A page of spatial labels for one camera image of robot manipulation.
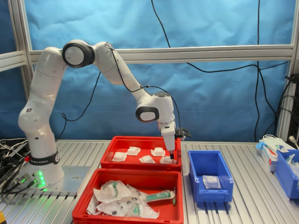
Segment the plastic bag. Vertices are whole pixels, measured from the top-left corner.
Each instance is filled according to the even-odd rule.
[[[294,156],[295,156],[295,154],[290,155],[288,158],[285,159],[285,161],[286,161],[286,163],[287,163],[288,165],[290,165],[290,163],[291,163],[291,161],[292,161],[292,159],[293,159]]]
[[[292,161],[291,164],[294,165],[295,167],[299,168],[299,162]]]
[[[131,191],[132,197],[140,198],[141,196],[146,196],[148,194],[133,188],[132,186],[127,184],[127,188]]]
[[[160,159],[161,164],[177,164],[176,160],[172,160],[170,156],[165,156]]]
[[[114,202],[101,203],[97,206],[97,209],[111,216],[124,217],[128,214],[132,204],[136,202],[140,202],[140,199],[136,197],[123,197],[121,200]]]
[[[174,196],[175,195],[174,195],[173,191],[164,190],[159,193],[140,196],[140,200],[142,202],[154,202],[154,201],[165,200],[165,199],[173,199]]]
[[[165,156],[165,150],[161,147],[156,147],[154,150],[150,150],[153,156]]]
[[[276,138],[273,135],[263,136],[263,141],[273,151],[279,150],[282,153],[287,153],[288,149],[295,149],[292,146],[286,144],[281,138]]]
[[[114,162],[123,162],[126,160],[127,153],[116,152],[112,161]]]
[[[99,202],[110,203],[131,196],[131,191],[121,181],[108,181],[101,190],[93,189]]]
[[[160,212],[155,212],[146,203],[134,203],[129,209],[128,217],[154,218],[157,219]]]
[[[207,189],[213,188],[213,189],[221,189],[219,177],[217,176],[202,176],[204,185]]]
[[[96,196],[93,194],[89,204],[88,204],[88,207],[86,209],[86,212],[89,214],[89,215],[95,215],[96,212],[97,212],[97,206],[99,204],[99,201],[97,200]]]
[[[130,146],[128,151],[127,151],[127,154],[128,155],[138,155],[138,153],[141,151],[140,148],[138,147],[133,147],[133,146]]]
[[[145,155],[144,157],[139,158],[142,163],[156,163],[150,155]]]

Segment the blue plastic bin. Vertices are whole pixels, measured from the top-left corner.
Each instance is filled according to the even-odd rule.
[[[281,153],[277,150],[278,158],[275,175],[288,198],[299,198],[298,177],[293,173],[285,159],[295,154],[293,160],[299,162],[299,150],[289,150],[288,153]]]
[[[231,202],[234,181],[220,151],[188,151],[189,178],[196,202]],[[221,189],[206,189],[202,176],[218,176]]]

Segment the red plastic bin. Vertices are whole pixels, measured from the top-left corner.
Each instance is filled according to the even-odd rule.
[[[124,162],[111,161],[116,152],[126,153],[130,146],[139,147],[141,149],[137,156],[128,155]],[[173,170],[181,172],[182,160],[180,139],[175,139],[174,159],[177,160],[177,164],[161,164],[160,159],[162,157],[152,156],[150,153],[150,150],[156,147],[162,147],[166,151],[165,156],[169,156],[163,137],[115,136],[111,140],[101,159],[101,167],[116,169]],[[156,163],[141,163],[139,158],[145,155],[152,156]]]
[[[171,199],[149,202],[148,205],[152,209],[156,212],[160,211],[157,219],[88,215],[86,209],[93,196],[93,188],[100,189],[102,184],[110,180],[120,180],[124,184],[129,184],[148,194],[172,190],[175,187],[177,189],[177,202],[175,205],[172,204]],[[74,224],[183,224],[183,209],[182,175],[180,172],[101,168],[94,171],[72,212],[72,216]]]

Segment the black bracket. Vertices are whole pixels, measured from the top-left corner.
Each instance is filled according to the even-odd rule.
[[[189,130],[180,127],[176,130],[174,137],[177,139],[177,138],[183,138],[183,137],[191,138],[192,136],[191,136]]]

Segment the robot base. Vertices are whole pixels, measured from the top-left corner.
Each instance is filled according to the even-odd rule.
[[[48,191],[52,192],[52,195],[76,196],[82,187],[85,176],[89,173],[90,167],[62,166],[61,168],[64,171],[62,180],[37,191],[35,194],[42,194]]]

